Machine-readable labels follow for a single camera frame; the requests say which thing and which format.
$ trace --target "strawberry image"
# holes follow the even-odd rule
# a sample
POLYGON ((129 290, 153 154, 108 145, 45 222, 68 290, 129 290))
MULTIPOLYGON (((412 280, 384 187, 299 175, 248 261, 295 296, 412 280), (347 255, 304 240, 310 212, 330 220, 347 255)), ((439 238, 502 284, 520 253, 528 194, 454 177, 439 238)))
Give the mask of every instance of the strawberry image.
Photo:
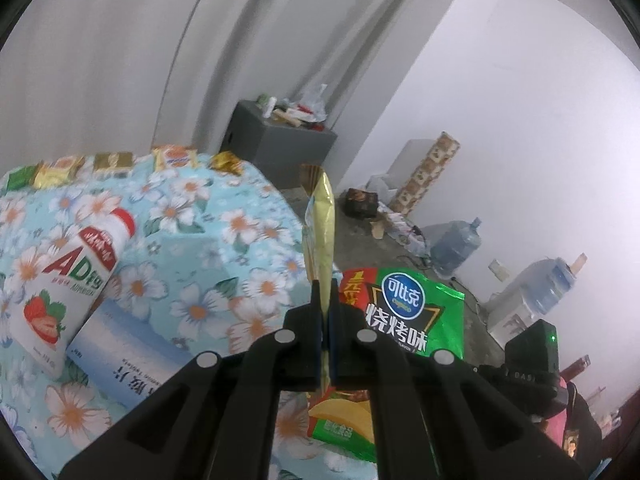
POLYGON ((37 317, 31 321, 31 327, 40 338, 52 345, 58 342, 58 320, 53 316, 37 317))
POLYGON ((38 317, 47 315, 47 305, 40 296, 34 296, 24 306, 24 319, 29 323, 38 317))

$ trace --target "wall outlet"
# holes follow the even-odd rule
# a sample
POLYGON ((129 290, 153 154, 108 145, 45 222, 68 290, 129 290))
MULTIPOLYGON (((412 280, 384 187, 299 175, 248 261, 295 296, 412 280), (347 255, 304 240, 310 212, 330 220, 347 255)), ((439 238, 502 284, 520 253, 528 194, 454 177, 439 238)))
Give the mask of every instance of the wall outlet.
POLYGON ((501 282, 509 279, 509 270, 498 260, 494 260, 489 264, 489 270, 494 273, 495 277, 501 282))

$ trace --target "blue circular logo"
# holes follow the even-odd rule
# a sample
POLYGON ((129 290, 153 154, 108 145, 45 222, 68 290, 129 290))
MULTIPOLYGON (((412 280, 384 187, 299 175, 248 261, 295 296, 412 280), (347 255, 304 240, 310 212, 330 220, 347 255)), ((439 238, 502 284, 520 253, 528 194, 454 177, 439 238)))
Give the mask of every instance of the blue circular logo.
POLYGON ((382 295, 391 311, 402 319, 415 319, 424 308, 424 289, 404 272, 394 272, 382 280, 382 295))

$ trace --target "red bottle cap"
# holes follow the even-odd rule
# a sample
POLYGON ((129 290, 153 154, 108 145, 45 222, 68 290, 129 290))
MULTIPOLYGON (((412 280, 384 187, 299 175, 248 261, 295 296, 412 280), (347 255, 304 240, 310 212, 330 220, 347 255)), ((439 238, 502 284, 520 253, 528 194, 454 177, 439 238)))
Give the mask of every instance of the red bottle cap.
POLYGON ((131 238, 136 233, 136 223, 133 220, 133 216, 129 214, 129 211, 121 207, 117 207, 116 209, 111 211, 111 214, 116 215, 120 220, 122 220, 123 224, 127 226, 127 231, 129 231, 129 238, 131 238))

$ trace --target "gray floor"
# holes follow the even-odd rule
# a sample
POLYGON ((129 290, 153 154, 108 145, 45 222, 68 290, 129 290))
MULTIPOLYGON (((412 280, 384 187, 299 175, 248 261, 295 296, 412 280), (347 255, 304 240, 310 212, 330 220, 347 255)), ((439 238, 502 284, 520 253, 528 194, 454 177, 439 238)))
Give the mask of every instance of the gray floor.
MULTIPOLYGON (((281 191, 293 211, 302 218, 308 199, 302 188, 281 191)), ((385 235, 376 240, 370 234, 368 222, 345 216, 339 205, 335 212, 334 261, 340 269, 353 267, 409 267, 416 269, 417 259, 402 248, 395 240, 385 235)), ((424 271, 427 278, 437 280, 430 270, 424 271)), ((465 309, 465 361, 479 365, 494 366, 504 362, 504 352, 488 335, 484 324, 476 314, 476 298, 460 283, 446 283, 466 294, 465 309)))

